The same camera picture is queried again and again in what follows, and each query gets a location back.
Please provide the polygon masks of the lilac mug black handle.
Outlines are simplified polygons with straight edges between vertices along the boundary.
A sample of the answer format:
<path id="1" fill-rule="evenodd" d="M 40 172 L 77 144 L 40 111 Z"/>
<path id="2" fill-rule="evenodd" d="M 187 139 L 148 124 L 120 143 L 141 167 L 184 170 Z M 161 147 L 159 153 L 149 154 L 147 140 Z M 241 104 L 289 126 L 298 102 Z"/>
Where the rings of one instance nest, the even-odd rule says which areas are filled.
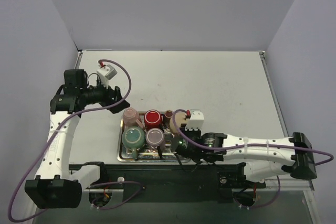
<path id="1" fill-rule="evenodd" d="M 146 144 L 151 151 L 158 153 L 159 158 L 163 158 L 163 151 L 165 150 L 165 136 L 164 132 L 159 128 L 152 128 L 147 131 Z"/>

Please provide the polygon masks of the beige round mug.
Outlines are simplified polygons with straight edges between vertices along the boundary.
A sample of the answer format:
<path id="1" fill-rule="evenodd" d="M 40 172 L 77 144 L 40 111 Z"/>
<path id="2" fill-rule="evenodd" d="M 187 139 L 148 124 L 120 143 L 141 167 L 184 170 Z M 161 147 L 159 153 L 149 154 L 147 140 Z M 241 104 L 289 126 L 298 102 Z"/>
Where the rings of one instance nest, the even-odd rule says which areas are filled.
<path id="1" fill-rule="evenodd" d="M 188 122 L 188 119 L 186 118 L 185 112 L 177 112 L 174 118 L 175 118 L 175 123 L 173 123 L 173 118 L 171 118 L 169 122 L 170 132 L 173 135 L 179 135 L 179 132 L 177 129 L 179 129 L 180 127 L 185 127 Z"/>

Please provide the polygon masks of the brown glazed mug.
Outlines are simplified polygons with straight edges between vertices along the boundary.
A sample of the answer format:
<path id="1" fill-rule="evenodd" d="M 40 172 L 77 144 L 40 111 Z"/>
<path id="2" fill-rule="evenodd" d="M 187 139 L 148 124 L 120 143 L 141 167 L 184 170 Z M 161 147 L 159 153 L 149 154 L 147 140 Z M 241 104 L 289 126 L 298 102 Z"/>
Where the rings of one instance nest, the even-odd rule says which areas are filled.
<path id="1" fill-rule="evenodd" d="M 173 116 L 173 111 L 172 110 L 167 110 L 164 112 L 163 114 L 163 125 L 165 127 L 169 127 L 170 125 L 170 119 L 172 118 Z"/>

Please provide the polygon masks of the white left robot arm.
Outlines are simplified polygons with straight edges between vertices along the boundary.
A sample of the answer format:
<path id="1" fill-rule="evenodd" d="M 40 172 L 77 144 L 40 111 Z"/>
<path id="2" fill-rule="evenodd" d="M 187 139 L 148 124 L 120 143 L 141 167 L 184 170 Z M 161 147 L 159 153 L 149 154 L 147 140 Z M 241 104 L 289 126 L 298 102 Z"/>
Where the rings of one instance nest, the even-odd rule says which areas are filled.
<path id="1" fill-rule="evenodd" d="M 96 74 L 96 85 L 92 86 L 83 69 L 66 70 L 64 83 L 50 102 L 52 141 L 43 153 L 35 178 L 25 182 L 26 194 L 40 209 L 76 208 L 86 188 L 102 188 L 109 181 L 103 162 L 86 162 L 74 174 L 69 171 L 72 141 L 81 118 L 79 111 L 91 104 L 106 106 L 113 114 L 130 107 L 120 88 L 109 86 L 109 80 L 117 74 L 114 67 L 105 65 Z"/>

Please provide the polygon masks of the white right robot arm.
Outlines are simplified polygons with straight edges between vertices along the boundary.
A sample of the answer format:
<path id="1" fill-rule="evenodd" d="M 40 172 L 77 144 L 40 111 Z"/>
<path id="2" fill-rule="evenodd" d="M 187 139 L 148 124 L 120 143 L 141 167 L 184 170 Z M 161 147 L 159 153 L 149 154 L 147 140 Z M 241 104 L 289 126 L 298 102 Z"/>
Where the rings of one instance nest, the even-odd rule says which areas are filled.
<path id="1" fill-rule="evenodd" d="M 172 138 L 170 150 L 194 162 L 242 161 L 243 169 L 235 173 L 241 187 L 251 182 L 277 175 L 289 174 L 295 179 L 312 180 L 317 177 L 312 145 L 303 133 L 291 137 L 260 139 L 237 137 L 224 133 L 186 131 L 188 138 Z"/>

